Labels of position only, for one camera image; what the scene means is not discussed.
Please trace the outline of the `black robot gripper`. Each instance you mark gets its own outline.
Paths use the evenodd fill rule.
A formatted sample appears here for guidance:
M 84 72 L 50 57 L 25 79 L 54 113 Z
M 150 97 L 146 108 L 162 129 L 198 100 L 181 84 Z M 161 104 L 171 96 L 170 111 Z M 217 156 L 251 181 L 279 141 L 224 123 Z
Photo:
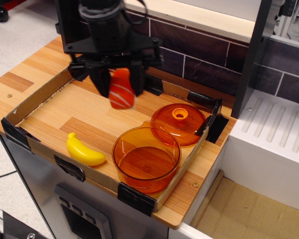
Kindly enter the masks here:
M 163 62 L 162 41 L 137 31 L 149 22 L 148 13 L 132 17 L 125 9 L 83 9 L 79 14 L 88 25 L 93 49 L 90 53 L 67 53 L 71 57 L 69 70 L 89 73 L 100 95 L 108 98 L 111 80 L 108 69 L 127 67 L 131 87 L 137 97 L 141 95 L 145 70 Z

